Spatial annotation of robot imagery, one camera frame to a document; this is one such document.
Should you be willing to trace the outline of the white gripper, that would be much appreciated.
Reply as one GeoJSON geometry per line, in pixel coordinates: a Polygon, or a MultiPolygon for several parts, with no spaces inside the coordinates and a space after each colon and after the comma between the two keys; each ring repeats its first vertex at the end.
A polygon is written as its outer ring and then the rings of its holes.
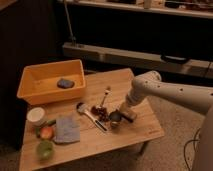
{"type": "Polygon", "coordinates": [[[136,117],[137,113],[133,110],[133,107],[138,105],[138,102],[130,97],[126,97],[125,100],[119,106],[119,111],[127,113],[130,116],[136,117]]]}

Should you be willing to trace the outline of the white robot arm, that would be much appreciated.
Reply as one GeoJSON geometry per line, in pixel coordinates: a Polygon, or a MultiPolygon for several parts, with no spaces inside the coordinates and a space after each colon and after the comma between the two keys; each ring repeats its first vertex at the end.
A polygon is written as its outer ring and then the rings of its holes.
{"type": "Polygon", "coordinates": [[[192,171],[213,171],[213,87],[163,82],[157,71],[149,71],[132,79],[131,90],[120,105],[120,111],[133,119],[135,112],[132,107],[149,95],[182,105],[205,116],[192,171]]]}

